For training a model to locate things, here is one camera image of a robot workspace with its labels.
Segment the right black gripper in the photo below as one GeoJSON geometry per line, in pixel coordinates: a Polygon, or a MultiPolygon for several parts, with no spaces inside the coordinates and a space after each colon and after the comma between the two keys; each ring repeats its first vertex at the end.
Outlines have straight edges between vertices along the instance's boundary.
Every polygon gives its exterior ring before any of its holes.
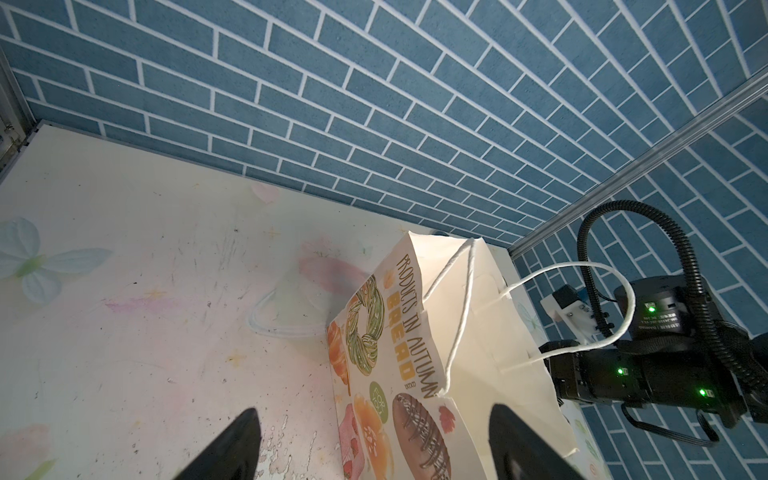
{"type": "Polygon", "coordinates": [[[640,347],[635,342],[619,340],[606,348],[552,356],[544,364],[560,402],[641,407],[645,389],[639,358],[640,347]]]}

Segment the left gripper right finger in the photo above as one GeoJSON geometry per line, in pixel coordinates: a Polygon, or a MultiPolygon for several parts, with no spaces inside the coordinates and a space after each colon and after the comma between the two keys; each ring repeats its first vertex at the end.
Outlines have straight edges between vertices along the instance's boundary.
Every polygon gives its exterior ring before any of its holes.
{"type": "Polygon", "coordinates": [[[498,479],[582,479],[571,465],[504,404],[494,404],[491,409],[489,445],[498,479]]]}

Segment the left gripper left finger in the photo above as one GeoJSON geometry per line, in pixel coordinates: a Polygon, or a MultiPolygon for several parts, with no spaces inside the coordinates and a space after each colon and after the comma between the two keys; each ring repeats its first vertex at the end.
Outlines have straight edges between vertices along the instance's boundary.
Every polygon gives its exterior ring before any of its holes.
{"type": "Polygon", "coordinates": [[[257,410],[253,407],[245,409],[174,479],[253,480],[261,440],[257,410]]]}

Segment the white printed paper bag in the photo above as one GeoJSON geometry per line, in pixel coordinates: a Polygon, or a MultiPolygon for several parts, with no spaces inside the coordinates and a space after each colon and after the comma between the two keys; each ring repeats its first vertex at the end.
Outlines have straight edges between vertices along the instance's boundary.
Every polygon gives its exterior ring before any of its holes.
{"type": "Polygon", "coordinates": [[[494,479],[504,404],[585,479],[610,475],[480,239],[407,233],[327,328],[348,479],[494,479]]]}

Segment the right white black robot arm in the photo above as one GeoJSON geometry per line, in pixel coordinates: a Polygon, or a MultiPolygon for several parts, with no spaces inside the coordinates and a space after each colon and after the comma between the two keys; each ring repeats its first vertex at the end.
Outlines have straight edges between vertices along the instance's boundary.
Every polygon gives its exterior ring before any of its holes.
{"type": "Polygon", "coordinates": [[[767,394],[738,379],[698,337],[683,276],[655,276],[631,284],[637,297],[629,337],[590,351],[553,356],[545,365],[561,400],[662,405],[693,409],[713,441],[705,414],[732,428],[748,414],[767,421],[767,394]]]}

